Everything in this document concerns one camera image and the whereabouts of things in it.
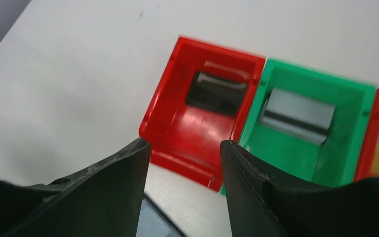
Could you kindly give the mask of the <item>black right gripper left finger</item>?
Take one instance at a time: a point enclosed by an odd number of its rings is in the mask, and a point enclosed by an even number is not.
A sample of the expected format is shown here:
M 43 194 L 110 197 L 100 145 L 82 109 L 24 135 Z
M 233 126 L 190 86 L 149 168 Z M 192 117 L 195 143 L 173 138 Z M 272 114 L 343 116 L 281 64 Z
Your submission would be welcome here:
M 0 237 L 133 237 L 151 155 L 137 138 L 45 185 L 0 180 Z

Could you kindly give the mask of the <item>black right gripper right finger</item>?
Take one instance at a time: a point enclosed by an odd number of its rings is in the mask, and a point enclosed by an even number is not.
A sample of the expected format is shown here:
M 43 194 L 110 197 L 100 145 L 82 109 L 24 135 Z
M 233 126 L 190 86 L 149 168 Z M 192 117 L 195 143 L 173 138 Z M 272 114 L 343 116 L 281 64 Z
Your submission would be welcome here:
M 379 237 L 379 177 L 330 188 L 220 145 L 235 237 Z

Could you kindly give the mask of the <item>black leather card holder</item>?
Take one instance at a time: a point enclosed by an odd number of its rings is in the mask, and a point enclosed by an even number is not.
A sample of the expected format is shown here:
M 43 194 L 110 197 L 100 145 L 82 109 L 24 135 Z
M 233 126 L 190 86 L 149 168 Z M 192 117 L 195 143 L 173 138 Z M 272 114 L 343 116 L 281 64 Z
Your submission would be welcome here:
M 144 193 L 136 237 L 187 237 L 187 235 Z

